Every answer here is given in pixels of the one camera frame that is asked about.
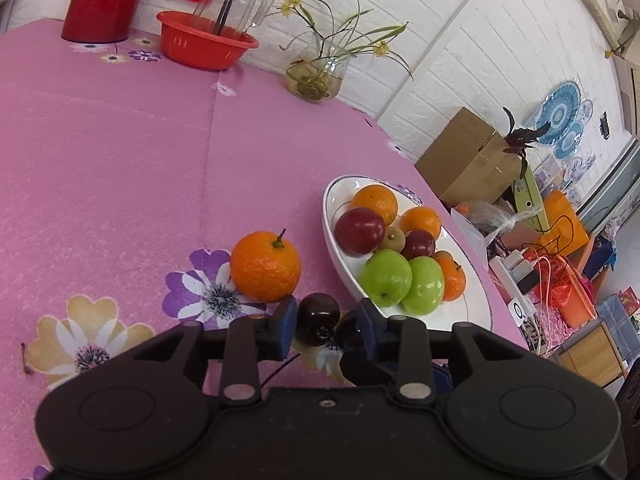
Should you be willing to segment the dark plum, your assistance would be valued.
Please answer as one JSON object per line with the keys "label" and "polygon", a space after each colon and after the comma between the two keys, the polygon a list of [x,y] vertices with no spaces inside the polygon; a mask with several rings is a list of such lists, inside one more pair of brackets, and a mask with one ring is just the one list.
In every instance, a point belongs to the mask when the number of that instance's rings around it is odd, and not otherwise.
{"label": "dark plum", "polygon": [[294,344],[303,351],[361,348],[357,313],[341,310],[338,302],[324,292],[313,292],[299,303]]}

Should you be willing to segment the brown kiwi fruit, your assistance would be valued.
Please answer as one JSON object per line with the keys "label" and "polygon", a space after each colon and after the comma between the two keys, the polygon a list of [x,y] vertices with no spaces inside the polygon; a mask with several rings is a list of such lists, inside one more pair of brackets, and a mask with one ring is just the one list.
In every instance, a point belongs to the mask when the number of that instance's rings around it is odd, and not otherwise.
{"label": "brown kiwi fruit", "polygon": [[397,226],[386,226],[384,236],[378,244],[376,250],[392,250],[393,252],[402,252],[405,248],[406,236]]}

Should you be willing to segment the blue patterned wall plate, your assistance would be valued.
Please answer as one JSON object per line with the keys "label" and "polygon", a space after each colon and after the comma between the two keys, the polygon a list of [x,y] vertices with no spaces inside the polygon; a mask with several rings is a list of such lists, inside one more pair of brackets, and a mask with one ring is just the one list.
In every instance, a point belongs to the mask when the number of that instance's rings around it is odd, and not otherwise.
{"label": "blue patterned wall plate", "polygon": [[578,149],[586,125],[593,116],[593,102],[582,96],[582,89],[575,81],[565,81],[542,102],[534,126],[548,126],[537,140],[551,148],[557,160],[568,159]]}

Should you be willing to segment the red thermos jug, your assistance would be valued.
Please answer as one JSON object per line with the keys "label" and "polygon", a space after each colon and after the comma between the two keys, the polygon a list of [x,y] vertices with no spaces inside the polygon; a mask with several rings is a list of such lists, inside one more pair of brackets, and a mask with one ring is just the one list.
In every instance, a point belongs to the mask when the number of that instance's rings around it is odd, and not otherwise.
{"label": "red thermos jug", "polygon": [[61,36],[78,44],[112,44],[128,38],[139,0],[70,0]]}

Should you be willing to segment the clear plastic bag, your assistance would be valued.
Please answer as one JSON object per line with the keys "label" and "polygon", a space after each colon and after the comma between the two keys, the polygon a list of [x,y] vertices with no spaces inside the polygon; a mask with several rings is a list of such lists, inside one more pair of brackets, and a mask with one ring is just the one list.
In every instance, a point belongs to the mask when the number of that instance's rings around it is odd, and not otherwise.
{"label": "clear plastic bag", "polygon": [[496,205],[481,200],[470,200],[455,206],[454,209],[478,230],[485,232],[484,242],[489,245],[499,235],[511,231],[518,222],[536,217],[544,206],[539,204],[512,214]]}

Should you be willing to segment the brown cardboard box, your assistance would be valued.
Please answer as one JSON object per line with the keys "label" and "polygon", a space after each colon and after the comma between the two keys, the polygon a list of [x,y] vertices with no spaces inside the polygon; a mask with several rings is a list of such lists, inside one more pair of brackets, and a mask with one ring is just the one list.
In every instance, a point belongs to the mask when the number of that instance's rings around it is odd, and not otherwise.
{"label": "brown cardboard box", "polygon": [[502,135],[461,107],[414,165],[434,194],[450,206],[495,203],[520,176],[522,161],[506,153]]}

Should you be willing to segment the red plastic basket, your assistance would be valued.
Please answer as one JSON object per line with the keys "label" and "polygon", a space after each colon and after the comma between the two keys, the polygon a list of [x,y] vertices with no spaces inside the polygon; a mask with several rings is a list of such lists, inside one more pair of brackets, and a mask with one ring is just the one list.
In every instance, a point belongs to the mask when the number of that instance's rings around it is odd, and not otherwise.
{"label": "red plastic basket", "polygon": [[186,12],[162,11],[160,48],[166,58],[181,65],[220,72],[228,70],[248,51],[259,47],[259,41],[246,32],[224,26],[222,35],[210,31],[214,23]]}

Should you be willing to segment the dark purple leaf plant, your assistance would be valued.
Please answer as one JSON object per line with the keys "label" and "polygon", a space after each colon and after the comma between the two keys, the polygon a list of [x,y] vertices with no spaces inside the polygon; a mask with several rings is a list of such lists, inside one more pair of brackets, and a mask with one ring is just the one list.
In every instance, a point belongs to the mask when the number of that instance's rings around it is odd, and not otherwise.
{"label": "dark purple leaf plant", "polygon": [[503,151],[505,153],[518,155],[521,159],[520,179],[524,179],[528,168],[526,150],[531,148],[534,142],[537,142],[541,136],[544,136],[549,131],[550,122],[545,122],[540,128],[535,130],[516,128],[515,119],[511,111],[506,107],[503,107],[503,111],[509,119],[509,132],[504,137],[506,148]]}

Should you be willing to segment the large smooth orange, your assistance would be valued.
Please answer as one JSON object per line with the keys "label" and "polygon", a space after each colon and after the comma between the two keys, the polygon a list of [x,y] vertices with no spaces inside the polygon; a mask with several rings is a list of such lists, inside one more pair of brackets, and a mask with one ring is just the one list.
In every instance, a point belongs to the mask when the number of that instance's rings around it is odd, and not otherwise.
{"label": "large smooth orange", "polygon": [[394,192],[382,184],[370,184],[354,195],[352,208],[368,208],[379,214],[386,226],[390,226],[398,213],[398,201]]}

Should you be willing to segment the glass vase with plant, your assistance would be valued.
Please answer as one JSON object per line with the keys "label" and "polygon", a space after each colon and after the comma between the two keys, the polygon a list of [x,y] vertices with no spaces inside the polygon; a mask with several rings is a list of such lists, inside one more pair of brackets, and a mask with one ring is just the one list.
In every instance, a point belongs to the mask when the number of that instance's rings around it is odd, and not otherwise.
{"label": "glass vase with plant", "polygon": [[413,75],[407,60],[392,48],[408,24],[364,27],[363,18],[372,10],[361,0],[354,1],[355,10],[344,16],[328,0],[282,0],[273,7],[270,15],[299,18],[304,24],[299,34],[279,47],[286,52],[296,41],[306,42],[284,71],[288,92],[311,104],[331,101],[341,91],[350,62],[363,56],[390,60],[407,76]]}

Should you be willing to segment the small tangerine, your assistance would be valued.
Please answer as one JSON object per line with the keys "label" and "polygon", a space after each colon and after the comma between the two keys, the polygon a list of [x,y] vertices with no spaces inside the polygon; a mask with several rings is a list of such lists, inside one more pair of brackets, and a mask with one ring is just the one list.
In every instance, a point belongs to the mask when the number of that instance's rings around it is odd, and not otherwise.
{"label": "small tangerine", "polygon": [[466,289],[466,275],[462,266],[449,252],[440,250],[433,258],[438,262],[444,276],[444,294],[442,300],[450,302],[460,298]]}

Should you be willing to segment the tangerine with stem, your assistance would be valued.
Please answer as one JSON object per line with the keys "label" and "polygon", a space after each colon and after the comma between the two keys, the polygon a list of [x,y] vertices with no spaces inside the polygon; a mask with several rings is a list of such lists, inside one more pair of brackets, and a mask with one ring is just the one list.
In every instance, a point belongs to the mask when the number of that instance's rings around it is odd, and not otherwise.
{"label": "tangerine with stem", "polygon": [[241,238],[230,256],[231,278],[239,292],[258,302],[292,295],[302,274],[295,246],[280,233],[256,231]]}

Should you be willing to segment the large red apple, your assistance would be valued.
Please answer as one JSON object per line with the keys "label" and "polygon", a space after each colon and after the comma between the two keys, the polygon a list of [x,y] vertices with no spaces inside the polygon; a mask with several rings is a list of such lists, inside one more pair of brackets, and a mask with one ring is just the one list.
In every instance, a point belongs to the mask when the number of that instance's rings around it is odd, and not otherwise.
{"label": "large red apple", "polygon": [[386,224],[374,210],[352,208],[337,220],[334,237],[337,245],[349,256],[360,257],[373,252],[384,237]]}

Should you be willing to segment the orange gift bag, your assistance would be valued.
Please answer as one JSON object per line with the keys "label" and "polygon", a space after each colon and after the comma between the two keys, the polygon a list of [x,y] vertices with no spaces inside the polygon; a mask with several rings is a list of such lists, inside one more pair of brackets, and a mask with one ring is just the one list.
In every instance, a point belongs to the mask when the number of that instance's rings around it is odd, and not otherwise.
{"label": "orange gift bag", "polygon": [[577,217],[566,196],[552,191],[544,200],[544,212],[549,221],[549,229],[538,238],[550,254],[568,256],[589,242],[589,235]]}

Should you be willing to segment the white porcelain plate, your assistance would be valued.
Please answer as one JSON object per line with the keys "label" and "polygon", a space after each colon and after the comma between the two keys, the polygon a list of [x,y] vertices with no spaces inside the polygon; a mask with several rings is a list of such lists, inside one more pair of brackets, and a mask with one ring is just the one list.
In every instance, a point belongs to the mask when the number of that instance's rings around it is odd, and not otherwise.
{"label": "white porcelain plate", "polygon": [[421,203],[375,178],[343,176],[323,192],[326,249],[355,300],[383,316],[416,318],[430,330],[469,322],[492,330],[488,292],[468,253],[446,229],[405,232],[402,216]]}

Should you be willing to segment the pink floral tablecloth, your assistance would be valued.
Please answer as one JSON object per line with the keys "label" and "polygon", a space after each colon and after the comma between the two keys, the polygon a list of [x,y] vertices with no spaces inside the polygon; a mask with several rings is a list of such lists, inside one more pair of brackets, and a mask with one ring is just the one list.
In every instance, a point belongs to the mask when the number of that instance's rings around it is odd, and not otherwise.
{"label": "pink floral tablecloth", "polygon": [[296,296],[352,297],[330,260],[322,195],[344,174],[439,200],[367,114],[294,98],[239,64],[191,70],[136,32],[84,47],[36,21],[1,38],[1,474],[48,466],[34,431],[79,346],[119,352],[198,310],[175,275],[216,272],[216,250],[282,234]]}

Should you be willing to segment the green apple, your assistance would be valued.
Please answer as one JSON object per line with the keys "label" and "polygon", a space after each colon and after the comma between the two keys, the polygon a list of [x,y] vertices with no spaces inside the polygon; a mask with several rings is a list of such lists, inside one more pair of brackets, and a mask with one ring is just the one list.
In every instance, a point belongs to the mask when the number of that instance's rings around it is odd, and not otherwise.
{"label": "green apple", "polygon": [[438,262],[431,257],[416,257],[409,264],[412,284],[401,305],[411,315],[429,315],[442,303],[444,274]]}
{"label": "green apple", "polygon": [[364,265],[358,283],[378,307],[393,307],[405,298],[411,288],[410,264],[399,252],[380,250]]}

